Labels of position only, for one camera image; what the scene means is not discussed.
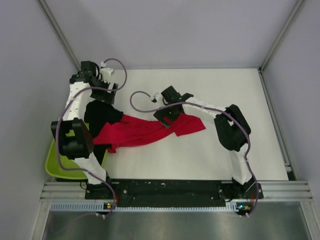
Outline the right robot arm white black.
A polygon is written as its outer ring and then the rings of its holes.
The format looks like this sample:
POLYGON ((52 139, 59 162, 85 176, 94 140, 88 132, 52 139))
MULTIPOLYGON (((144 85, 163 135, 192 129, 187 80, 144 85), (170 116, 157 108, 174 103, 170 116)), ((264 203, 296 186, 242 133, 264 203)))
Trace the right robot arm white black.
POLYGON ((251 128, 237 105, 218 107, 190 93, 180 94, 173 86, 156 93, 150 100, 159 107, 154 117, 167 128, 176 123, 182 114, 214 125, 219 143, 228 150, 232 166, 232 186, 221 191, 223 198, 228 201, 250 198, 256 202, 260 189, 248 161, 251 128))

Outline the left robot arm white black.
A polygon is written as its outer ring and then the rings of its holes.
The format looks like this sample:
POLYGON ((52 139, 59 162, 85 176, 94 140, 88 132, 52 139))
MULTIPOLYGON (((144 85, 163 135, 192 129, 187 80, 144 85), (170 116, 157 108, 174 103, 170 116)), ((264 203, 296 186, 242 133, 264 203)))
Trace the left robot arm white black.
POLYGON ((94 138, 106 124, 119 123, 124 116, 113 107, 116 92, 121 89, 112 80, 113 75, 106 61, 100 65, 82 61, 80 70, 69 79, 69 96, 61 117, 50 125, 59 177, 73 180, 74 173, 82 173, 87 191, 105 199, 114 193, 111 178, 102 166, 111 144, 95 143, 94 138))

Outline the black t shirt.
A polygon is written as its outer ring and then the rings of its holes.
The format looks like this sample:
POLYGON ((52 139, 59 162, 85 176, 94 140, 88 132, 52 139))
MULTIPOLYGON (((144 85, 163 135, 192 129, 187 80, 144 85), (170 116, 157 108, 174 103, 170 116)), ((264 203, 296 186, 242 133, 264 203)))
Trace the black t shirt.
MULTIPOLYGON (((115 109, 111 104, 102 101, 94 100, 86 105, 84 114, 84 122, 88 124, 89 132, 92 138, 96 138, 106 123, 113 125, 119 123, 123 118, 124 113, 115 109)), ((93 153, 101 165, 107 149, 110 149, 112 144, 94 144, 93 153)))

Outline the red t shirt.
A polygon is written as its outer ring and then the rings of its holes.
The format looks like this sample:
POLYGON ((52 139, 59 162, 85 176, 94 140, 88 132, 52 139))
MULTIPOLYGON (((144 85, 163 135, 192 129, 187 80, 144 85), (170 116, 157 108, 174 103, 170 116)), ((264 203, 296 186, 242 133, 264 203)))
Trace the red t shirt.
POLYGON ((165 127, 160 121, 144 120, 124 115, 119 122, 105 123, 93 139, 95 145, 107 145, 111 154, 121 147, 139 147, 160 141, 171 134, 177 137, 205 130, 202 120, 196 116, 182 113, 176 121, 165 127))

